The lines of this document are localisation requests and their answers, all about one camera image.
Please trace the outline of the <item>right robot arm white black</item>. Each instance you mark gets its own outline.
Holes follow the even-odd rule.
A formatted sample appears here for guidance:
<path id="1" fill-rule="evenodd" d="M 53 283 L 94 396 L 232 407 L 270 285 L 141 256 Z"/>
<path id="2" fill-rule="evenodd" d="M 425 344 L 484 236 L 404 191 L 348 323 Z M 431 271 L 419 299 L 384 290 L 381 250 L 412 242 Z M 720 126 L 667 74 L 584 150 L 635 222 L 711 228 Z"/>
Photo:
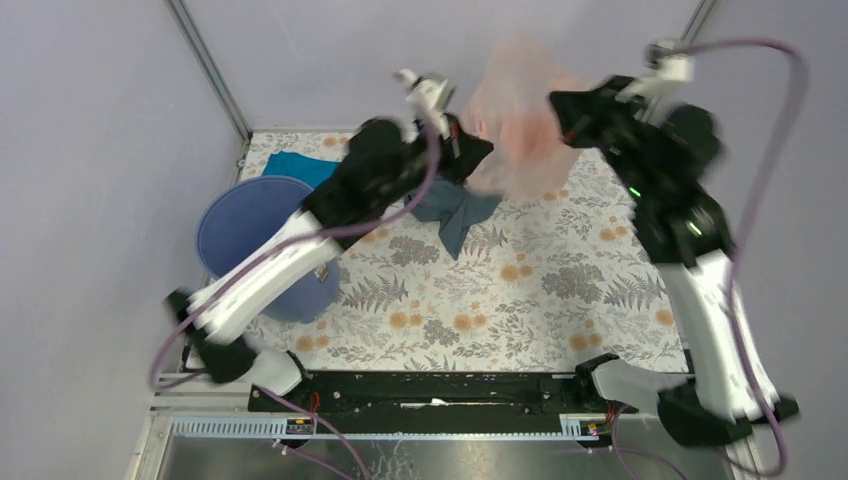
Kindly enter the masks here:
<path id="1" fill-rule="evenodd" d="M 576 367 L 573 396 L 589 412 L 611 401 L 656 416 L 681 446 L 724 447 L 799 407 L 765 373 L 729 282 L 736 245 L 723 209 L 700 182 L 723 149 L 712 115 L 682 103 L 661 123 L 646 123 L 637 116 L 642 99 L 624 94 L 630 83 L 611 76 L 548 100 L 563 142 L 598 150 L 633 200 L 635 236 L 690 336 L 694 369 L 679 378 L 605 354 Z"/>

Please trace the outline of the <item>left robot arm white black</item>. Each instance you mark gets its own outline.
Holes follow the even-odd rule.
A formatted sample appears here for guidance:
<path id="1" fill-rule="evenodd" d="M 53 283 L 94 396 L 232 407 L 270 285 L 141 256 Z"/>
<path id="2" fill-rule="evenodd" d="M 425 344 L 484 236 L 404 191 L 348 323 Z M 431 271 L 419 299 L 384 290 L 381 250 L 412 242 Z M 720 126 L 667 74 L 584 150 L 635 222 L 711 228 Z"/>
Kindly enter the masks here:
<path id="1" fill-rule="evenodd" d="M 196 349 L 212 383 L 257 384 L 288 411 L 307 404 L 311 387 L 296 359 L 251 346 L 244 331 L 302 277 L 406 215 L 437 177 L 462 183 L 494 150 L 450 113 L 422 114 L 414 124 L 416 135 L 408 138 L 393 118 L 365 121 L 334 172 L 269 240 L 210 285 L 168 295 L 177 331 Z"/>

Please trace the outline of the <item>pink plastic trash bag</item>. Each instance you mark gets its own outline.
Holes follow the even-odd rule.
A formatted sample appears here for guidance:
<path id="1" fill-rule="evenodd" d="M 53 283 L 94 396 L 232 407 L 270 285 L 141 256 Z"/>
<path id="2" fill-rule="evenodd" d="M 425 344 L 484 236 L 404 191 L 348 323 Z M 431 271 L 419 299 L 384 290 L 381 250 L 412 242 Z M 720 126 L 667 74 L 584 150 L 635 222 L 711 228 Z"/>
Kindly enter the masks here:
<path id="1" fill-rule="evenodd" d="M 497 44 L 460 114 L 466 132 L 494 145 L 466 186 L 476 194 L 524 202 L 561 189 L 582 151 L 562 142 L 548 95 L 588 88 L 531 38 Z"/>

